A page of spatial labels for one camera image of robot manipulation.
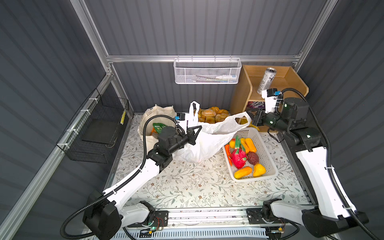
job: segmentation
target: floral tablecloth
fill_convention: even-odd
[[[142,161],[143,142],[137,128],[142,115],[135,115],[113,184],[120,181]],[[223,151],[198,164],[173,160],[158,176],[148,181],[126,203],[145,200],[156,208],[237,207],[262,205],[281,198],[295,204],[308,204],[281,145],[267,133],[261,136],[275,161],[276,178],[238,183],[227,168]]]

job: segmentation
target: white plastic basket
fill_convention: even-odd
[[[175,58],[177,84],[236,84],[239,80],[241,61],[232,57]]]
[[[248,176],[242,177],[240,179],[236,179],[233,174],[238,170],[235,165],[231,166],[229,164],[227,154],[225,152],[225,148],[223,146],[225,161],[227,163],[228,169],[229,169],[229,175],[231,175],[231,178],[235,182],[253,182],[253,181],[261,181],[265,179],[270,179],[273,177],[276,177],[279,174],[279,171],[277,170],[276,164],[273,161],[271,155],[269,154],[269,151],[267,147],[265,146],[263,139],[261,138],[259,132],[257,129],[253,127],[246,127],[237,133],[233,137],[239,136],[239,138],[250,138],[253,141],[253,144],[255,145],[257,149],[257,155],[259,156],[259,163],[263,165],[266,169],[266,173],[263,174],[261,177],[253,177],[253,171]],[[248,161],[245,163],[244,167],[251,167],[253,169],[253,165],[250,164]]]

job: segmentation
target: plastic bag handle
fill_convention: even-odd
[[[196,112],[195,112],[195,114],[193,114],[193,109],[194,109],[193,108],[193,104],[196,105]],[[191,102],[191,105],[189,106],[189,114],[193,116],[193,121],[194,122],[199,122],[199,115],[198,115],[199,109],[200,109],[200,104],[199,103],[197,103],[195,101]]]

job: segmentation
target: fruit basket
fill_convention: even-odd
[[[235,133],[235,136],[239,136],[239,138],[250,138],[253,141],[253,144],[255,145],[257,149],[257,155],[259,156],[259,163],[263,165],[266,169],[266,173],[263,174],[261,177],[253,177],[253,174],[249,174],[245,177],[242,177],[240,179],[236,179],[233,174],[238,170],[235,165],[231,166],[228,161],[227,154],[225,153],[225,148],[223,146],[223,152],[225,156],[225,162],[227,163],[229,175],[235,182],[253,182],[253,181],[261,181],[270,179],[273,177],[276,177],[279,174],[279,171],[277,170],[276,164],[273,161],[271,155],[269,154],[269,151],[267,147],[265,146],[263,139],[261,138],[259,132],[253,128],[253,127],[246,127],[237,133]],[[244,167],[251,167],[253,169],[253,165],[250,164],[248,161],[245,163]]]

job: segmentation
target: black wire basket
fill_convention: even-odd
[[[82,110],[66,143],[57,142],[57,146],[74,161],[113,162],[129,120],[128,107],[127,99],[98,95],[87,110]]]

